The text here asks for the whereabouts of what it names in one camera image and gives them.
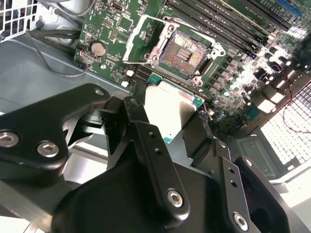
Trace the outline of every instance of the black cable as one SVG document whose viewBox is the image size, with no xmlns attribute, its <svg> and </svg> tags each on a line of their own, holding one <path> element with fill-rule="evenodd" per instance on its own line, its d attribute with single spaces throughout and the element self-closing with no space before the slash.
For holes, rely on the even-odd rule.
<svg viewBox="0 0 311 233">
<path fill-rule="evenodd" d="M 72 30 L 32 30 L 29 34 L 34 37 L 54 37 L 63 39 L 79 39 L 80 31 Z"/>
<path fill-rule="evenodd" d="M 41 41 L 42 43 L 50 46 L 50 47 L 53 47 L 57 50 L 60 50 L 60 51 L 63 51 L 63 52 L 66 52 L 70 55 L 74 55 L 75 54 L 75 50 L 70 48 L 70 47 L 67 47 L 67 46 L 64 46 L 54 40 L 51 40 L 47 37 L 36 37 L 36 36 L 33 36 L 34 39 L 38 40 L 38 41 Z"/>
<path fill-rule="evenodd" d="M 39 36 L 39 35 L 50 35 L 50 34 L 61 34 L 61 35 L 80 35 L 80 31 L 75 30 L 32 30 L 29 31 L 29 34 L 32 36 Z"/>
<path fill-rule="evenodd" d="M 80 17 L 80 16 L 84 16 L 86 15 L 91 9 L 92 7 L 94 6 L 94 4 L 96 3 L 96 0 L 90 0 L 89 2 L 89 6 L 83 11 L 83 12 L 80 12 L 80 13 L 74 13 L 72 12 L 71 10 L 67 9 L 66 7 L 64 7 L 62 4 L 58 3 L 57 6 L 62 9 L 63 11 L 65 11 L 67 14 L 69 15 L 72 15 L 72 16 L 77 16 L 77 17 Z"/>
<path fill-rule="evenodd" d="M 54 73 L 54 74 L 56 74 L 56 75 L 58 75 L 58 76 L 61 76 L 61 77 L 75 78 L 75 77 L 79 77 L 79 76 L 83 75 L 85 72 L 87 72 L 89 66 L 88 66 L 88 63 L 84 60 L 83 57 L 82 57 L 82 59 L 84 60 L 84 62 L 85 62 L 85 64 L 86 64 L 86 67 L 85 67 L 85 69 L 84 69 L 82 72 L 80 72 L 80 73 L 78 73 L 78 74 L 63 74 L 63 73 L 59 73 L 59 72 L 55 71 L 54 69 L 52 69 L 52 68 L 50 67 L 50 65 L 48 64 L 48 62 L 45 60 L 45 58 L 44 58 L 42 52 L 40 51 L 40 49 L 39 49 L 39 47 L 38 47 L 38 45 L 35 43 L 35 40 L 31 37 L 31 35 L 28 33 L 28 31 L 26 31 L 26 35 L 30 38 L 30 40 L 31 40 L 31 42 L 32 42 L 32 44 L 33 44 L 33 46 L 34 46 L 34 48 L 35 48 L 35 49 L 37 50 L 37 52 L 39 53 L 39 55 L 40 55 L 42 61 L 43 61 L 44 64 L 47 66 L 47 68 L 49 69 L 49 71 L 51 71 L 52 73 Z"/>
</svg>

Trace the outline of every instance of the screw hole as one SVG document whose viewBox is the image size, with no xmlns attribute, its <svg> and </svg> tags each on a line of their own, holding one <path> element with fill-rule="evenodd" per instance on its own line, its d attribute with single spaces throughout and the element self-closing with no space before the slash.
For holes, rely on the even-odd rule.
<svg viewBox="0 0 311 233">
<path fill-rule="evenodd" d="M 162 152 L 161 152 L 158 148 L 155 149 L 155 153 L 156 153 L 157 155 L 161 155 L 161 154 L 162 154 Z"/>
<path fill-rule="evenodd" d="M 235 187 L 235 188 L 238 187 L 238 185 L 234 181 L 230 181 L 230 183 L 232 184 L 233 187 Z"/>
<path fill-rule="evenodd" d="M 132 104 L 139 105 L 139 103 L 136 101 L 136 99 L 131 99 Z"/>
<path fill-rule="evenodd" d="M 232 174 L 235 174 L 234 170 L 232 168 L 229 167 L 229 171 L 232 173 Z"/>
<path fill-rule="evenodd" d="M 153 132 L 149 132 L 149 136 L 152 137 L 152 138 L 155 138 L 155 134 Z"/>
</svg>

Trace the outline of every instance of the mounting hole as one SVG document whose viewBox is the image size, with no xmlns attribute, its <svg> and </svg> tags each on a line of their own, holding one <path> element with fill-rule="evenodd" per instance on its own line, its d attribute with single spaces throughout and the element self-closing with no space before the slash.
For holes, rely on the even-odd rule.
<svg viewBox="0 0 311 233">
<path fill-rule="evenodd" d="M 149 132 L 149 136 L 152 137 L 152 138 L 155 138 L 155 134 L 153 132 Z"/>
<path fill-rule="evenodd" d="M 232 184 L 233 187 L 235 187 L 235 188 L 238 187 L 238 185 L 234 181 L 230 181 L 230 183 Z"/>
<path fill-rule="evenodd" d="M 162 152 L 161 152 L 158 148 L 155 149 L 155 153 L 156 153 L 157 155 L 161 155 L 161 154 L 162 154 Z"/>
<path fill-rule="evenodd" d="M 232 168 L 229 167 L 229 171 L 232 173 L 232 174 L 235 174 L 234 170 Z"/>
<path fill-rule="evenodd" d="M 105 93 L 102 92 L 101 90 L 95 90 L 95 93 L 96 93 L 97 95 L 100 95 L 100 96 L 105 95 Z"/>
<path fill-rule="evenodd" d="M 133 98 L 132 98 L 132 99 L 131 99 L 131 102 L 132 102 L 132 104 L 134 104 L 134 105 L 137 105 L 137 106 L 139 105 L 139 103 L 137 102 L 136 99 L 133 99 Z"/>
</svg>

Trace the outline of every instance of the microchip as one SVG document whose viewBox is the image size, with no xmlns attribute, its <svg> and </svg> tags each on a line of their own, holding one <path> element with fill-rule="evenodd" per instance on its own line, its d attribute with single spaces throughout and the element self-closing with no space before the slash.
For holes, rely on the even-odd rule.
<svg viewBox="0 0 311 233">
<path fill-rule="evenodd" d="M 125 18 L 125 17 L 121 17 L 121 20 L 119 22 L 119 27 L 123 28 L 126 31 L 129 31 L 131 26 L 132 26 L 133 22 L 130 21 L 129 19 Z"/>
<path fill-rule="evenodd" d="M 224 70 L 221 70 L 220 73 L 221 73 L 221 76 L 225 77 L 226 79 L 229 79 L 231 77 L 231 75 Z"/>
<path fill-rule="evenodd" d="M 220 83 L 214 82 L 213 86 L 216 87 L 218 90 L 221 90 L 223 85 L 221 85 Z"/>
<path fill-rule="evenodd" d="M 217 94 L 219 91 L 216 90 L 214 87 L 210 87 L 209 88 L 209 91 L 212 93 L 212 94 Z"/>
<path fill-rule="evenodd" d="M 234 71 L 236 71 L 236 69 L 233 68 L 232 66 L 227 66 L 226 71 L 228 71 L 229 73 L 233 73 Z"/>
<path fill-rule="evenodd" d="M 233 67 L 238 67 L 238 66 L 240 66 L 240 62 L 238 62 L 238 61 L 236 61 L 236 60 L 234 60 L 234 59 L 232 59 L 231 61 L 230 61 L 230 65 L 232 65 Z"/>
<path fill-rule="evenodd" d="M 226 83 L 226 82 L 227 82 L 226 79 L 224 79 L 224 78 L 222 78 L 222 77 L 220 77 L 220 76 L 218 76 L 218 77 L 216 78 L 216 81 L 219 82 L 219 83 Z"/>
<path fill-rule="evenodd" d="M 191 77 L 206 58 L 208 49 L 181 31 L 176 31 L 166 46 L 159 62 Z"/>
</svg>

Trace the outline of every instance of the green circuit board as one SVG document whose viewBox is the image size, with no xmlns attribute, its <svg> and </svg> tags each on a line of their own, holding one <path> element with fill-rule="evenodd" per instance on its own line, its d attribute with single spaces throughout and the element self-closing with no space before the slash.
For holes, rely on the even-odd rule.
<svg viewBox="0 0 311 233">
<path fill-rule="evenodd" d="M 214 120 L 225 132 L 250 111 L 245 105 L 245 88 L 256 93 L 266 86 L 261 77 L 252 74 L 264 69 L 274 75 L 265 56 L 270 49 L 276 47 L 282 57 L 289 59 L 300 48 L 309 33 L 310 7 L 306 0 L 98 0 L 86 16 L 74 60 L 79 65 L 87 62 L 91 71 L 129 90 L 134 82 L 127 72 L 144 66 L 211 104 L 217 99 Z M 149 17 L 135 36 L 128 59 L 136 64 L 125 63 L 128 41 L 144 15 Z M 157 45 L 165 27 L 160 21 L 164 17 L 183 22 L 174 35 L 188 35 L 194 45 L 208 50 L 213 49 L 211 40 L 215 40 L 225 51 L 224 56 L 202 59 L 199 66 L 206 69 L 199 88 L 191 84 L 191 76 L 181 68 L 189 63 L 187 53 L 177 54 L 183 58 L 179 64 L 140 64 Z M 94 56 L 90 49 L 94 42 L 105 45 L 104 56 Z M 225 117 L 219 119 L 218 112 L 225 113 Z"/>
</svg>

